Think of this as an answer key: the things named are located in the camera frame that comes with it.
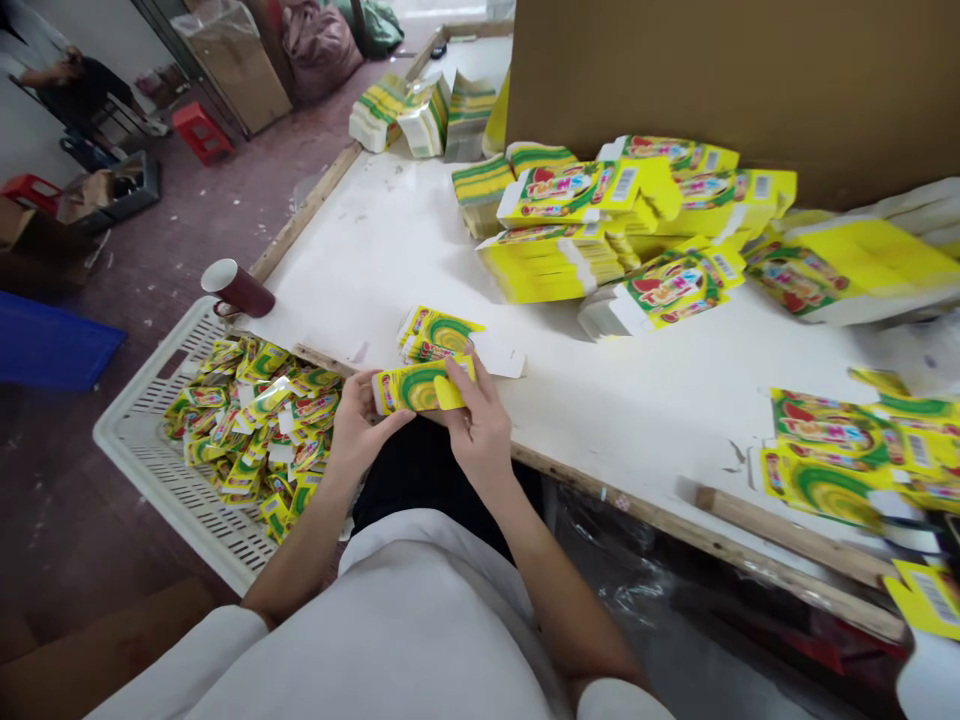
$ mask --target white plastic crate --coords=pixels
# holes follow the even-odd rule
[[[243,595],[276,551],[255,522],[256,510],[228,508],[213,486],[183,462],[182,444],[162,432],[163,413],[190,380],[184,362],[209,355],[224,336],[213,312],[215,298],[201,298],[107,408],[93,439],[143,496],[238,595]],[[174,356],[173,374],[159,377]]]

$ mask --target white shirt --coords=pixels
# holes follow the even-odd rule
[[[70,41],[21,0],[0,0],[10,25],[23,38],[0,30],[0,71],[19,79],[27,70],[46,70],[64,57]]]
[[[516,568],[420,509],[358,533],[337,581],[273,633],[249,610],[218,608],[88,720],[574,715],[672,718],[611,678],[574,713]]]

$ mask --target white table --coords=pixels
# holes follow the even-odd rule
[[[496,38],[451,44],[441,69],[499,82],[508,62],[509,39]],[[872,365],[870,331],[804,325],[748,283],[734,302],[674,327],[594,344],[577,323],[578,302],[498,300],[459,215],[450,179],[459,167],[414,160],[403,141],[381,155],[348,148],[308,200],[312,219],[294,218],[255,268],[276,308],[240,327],[348,372],[401,364],[397,329],[416,305],[495,328],[528,356],[526,377],[498,381],[516,457],[811,604],[898,637],[898,618],[848,593],[819,565],[692,502],[698,485],[720,488],[784,522],[884,555],[875,537],[765,496],[747,460],[773,435],[769,387],[875,399],[846,373]]]

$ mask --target red plastic stool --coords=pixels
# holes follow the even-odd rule
[[[233,145],[203,106],[193,102],[173,114],[173,126],[205,167],[221,153],[234,154]]]
[[[25,207],[36,207],[56,217],[63,190],[36,175],[17,175],[7,180],[6,185],[0,190],[0,195]]]

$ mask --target barcode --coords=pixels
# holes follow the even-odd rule
[[[923,592],[923,596],[927,599],[927,602],[933,605],[937,617],[948,625],[960,625],[960,617],[958,617],[957,613],[950,607],[950,603],[944,599],[940,593],[940,588],[937,587],[933,579],[921,573],[911,573],[911,575],[913,575],[917,587]]]
[[[756,200],[766,200],[770,197],[769,175],[757,175],[757,182],[753,186],[753,197]]]
[[[910,452],[913,453],[917,464],[931,467],[930,455],[927,453],[927,445],[923,442],[923,438],[919,435],[907,435],[907,440],[910,441]]]
[[[733,268],[730,267],[730,263],[728,263],[728,262],[723,258],[723,255],[712,255],[711,257],[712,257],[713,261],[717,264],[717,267],[720,268],[720,272],[722,272],[722,273],[723,273],[724,275],[726,275],[728,278],[734,278],[734,277],[736,277],[736,275],[735,275],[734,272],[733,272]]]
[[[636,168],[624,168],[620,173],[620,179],[617,180],[617,187],[613,190],[613,202],[623,202],[630,198],[630,188],[633,186],[633,179],[637,176]]]

